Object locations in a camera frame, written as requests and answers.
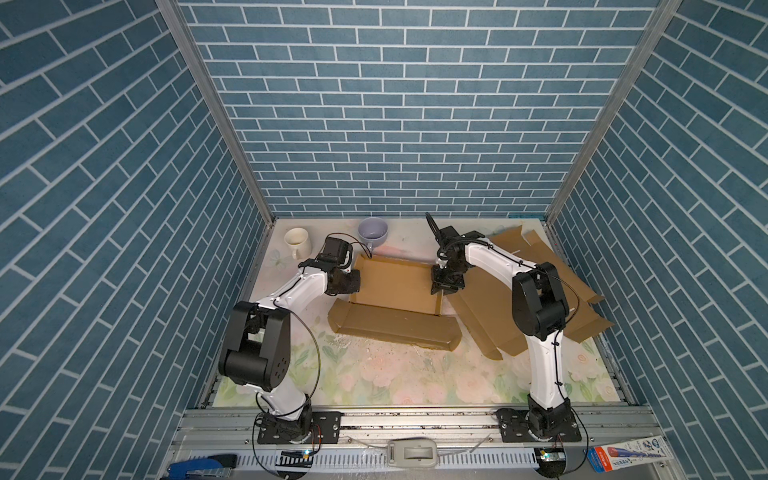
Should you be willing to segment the brown cardboard box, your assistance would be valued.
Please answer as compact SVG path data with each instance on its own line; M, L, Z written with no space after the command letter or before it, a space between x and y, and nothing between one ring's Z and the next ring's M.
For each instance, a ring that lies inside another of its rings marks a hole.
M442 295L431 292L429 264L361 255L355 269L360 290L330 308L333 332L434 350L458 347L461 329L454 317L441 313Z

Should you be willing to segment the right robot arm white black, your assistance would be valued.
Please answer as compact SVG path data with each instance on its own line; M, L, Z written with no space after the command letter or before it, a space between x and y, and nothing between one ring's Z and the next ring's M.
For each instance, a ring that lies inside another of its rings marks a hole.
M438 245L438 263L431 267L431 293L454 294L465 287L464 274L479 268L511 291L512 319L525 335L532 382L528 394L527 427L541 441L555 439L573 421L570 399L561 381L559 337L566 327L569 305L554 265L530 264L471 231L440 228L431 214L427 225Z

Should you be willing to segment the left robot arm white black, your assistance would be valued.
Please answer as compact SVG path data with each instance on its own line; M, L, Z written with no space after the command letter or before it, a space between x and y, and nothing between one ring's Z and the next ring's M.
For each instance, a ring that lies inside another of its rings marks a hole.
M278 420L297 421L311 410L310 396L287 377L291 320L318 297L357 293L361 275L353 259L350 242L327 237L318 255L299 263L297 273L276 292L233 307L218 372L253 389Z

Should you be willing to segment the white ceramic mug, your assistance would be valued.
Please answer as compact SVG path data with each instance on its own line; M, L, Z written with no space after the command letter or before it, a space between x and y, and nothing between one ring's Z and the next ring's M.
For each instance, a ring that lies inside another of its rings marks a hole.
M305 260L311 256L312 244L309 232L301 227L288 230L283 240L289 248L291 257L295 260Z

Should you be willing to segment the lavender speckled ceramic cup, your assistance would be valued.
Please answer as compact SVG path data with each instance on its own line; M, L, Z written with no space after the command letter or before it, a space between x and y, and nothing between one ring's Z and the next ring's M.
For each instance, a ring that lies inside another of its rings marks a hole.
M363 219L357 226L358 239L371 250L382 246L389 233L387 222L378 217Z

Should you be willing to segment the flat brown cardboard sheet middle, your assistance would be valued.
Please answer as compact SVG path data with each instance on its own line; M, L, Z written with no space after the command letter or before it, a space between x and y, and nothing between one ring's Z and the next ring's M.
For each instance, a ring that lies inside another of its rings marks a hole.
M458 318L481 353L500 361L528 350L525 335L512 317L512 291L487 272L472 268L464 275L465 288L447 296Z

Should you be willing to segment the flat brown cardboard sheet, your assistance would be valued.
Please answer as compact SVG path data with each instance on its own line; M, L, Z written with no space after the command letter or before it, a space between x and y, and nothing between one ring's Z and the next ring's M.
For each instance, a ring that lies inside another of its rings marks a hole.
M593 308L603 297L581 280L535 230L525 231L522 226L518 226L492 236L491 241L522 258L527 264L549 262L556 267L568 305L578 308L565 328L565 335L569 339L581 343L613 326L612 322L600 316Z
M472 268L464 275L465 288L447 296L458 318L481 353L500 361L528 350L525 335L512 317L512 291L487 272Z

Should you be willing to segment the flat brown cardboard sheet right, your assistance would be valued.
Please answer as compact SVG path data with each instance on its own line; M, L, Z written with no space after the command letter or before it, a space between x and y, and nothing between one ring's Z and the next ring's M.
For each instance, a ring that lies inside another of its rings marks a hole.
M593 308L603 297L581 280L535 230L525 231L522 226L518 226L492 236L491 241L522 258L527 264L549 262L556 267L568 305L578 308L565 328L565 335L569 339L581 343L613 326L612 322L600 316Z

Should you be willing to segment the blue tool at bottom left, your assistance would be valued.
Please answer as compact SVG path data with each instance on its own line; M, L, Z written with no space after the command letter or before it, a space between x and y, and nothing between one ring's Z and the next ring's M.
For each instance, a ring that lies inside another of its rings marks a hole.
M170 464L164 479L225 479L234 472L237 462L238 456L236 454L217 454L192 458Z

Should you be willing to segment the small green circuit board right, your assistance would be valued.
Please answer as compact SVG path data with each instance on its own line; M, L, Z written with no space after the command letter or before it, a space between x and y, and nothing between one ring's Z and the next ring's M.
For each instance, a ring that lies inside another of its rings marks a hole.
M567 461L565 451L559 448L537 449L536 455L539 463L565 463Z

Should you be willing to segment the white red blue carton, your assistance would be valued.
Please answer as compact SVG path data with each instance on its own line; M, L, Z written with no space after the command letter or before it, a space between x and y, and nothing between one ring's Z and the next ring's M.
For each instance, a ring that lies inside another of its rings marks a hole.
M673 452L662 436L590 447L587 460L597 473L670 460Z

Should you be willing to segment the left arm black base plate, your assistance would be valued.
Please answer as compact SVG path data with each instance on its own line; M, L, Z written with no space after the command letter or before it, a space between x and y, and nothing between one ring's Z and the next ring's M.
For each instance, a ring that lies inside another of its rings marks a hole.
M340 411L303 412L296 420L286 420L262 413L255 422L255 440L259 445L303 444L319 434L323 445L337 444L342 416Z

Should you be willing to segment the aluminium mounting rail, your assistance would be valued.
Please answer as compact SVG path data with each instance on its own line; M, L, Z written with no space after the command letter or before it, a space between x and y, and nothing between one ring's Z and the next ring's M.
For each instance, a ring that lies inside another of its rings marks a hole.
M533 445L518 406L511 414L498 414L497 406L458 407L318 407L314 433L323 447L383 445L389 440L429 437L440 446L473 445L485 439L487 446L502 443ZM662 429L648 406L588 404L575 407L578 418L572 428L581 439L571 446L623 442L657 436ZM258 411L247 408L188 410L172 440L170 451L248 450L258 438L253 425Z

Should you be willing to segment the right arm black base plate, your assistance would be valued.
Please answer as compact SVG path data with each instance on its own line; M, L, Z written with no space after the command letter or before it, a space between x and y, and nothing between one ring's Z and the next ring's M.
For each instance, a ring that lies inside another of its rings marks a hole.
M504 443L580 442L582 434L570 407L547 411L500 408L495 412Z

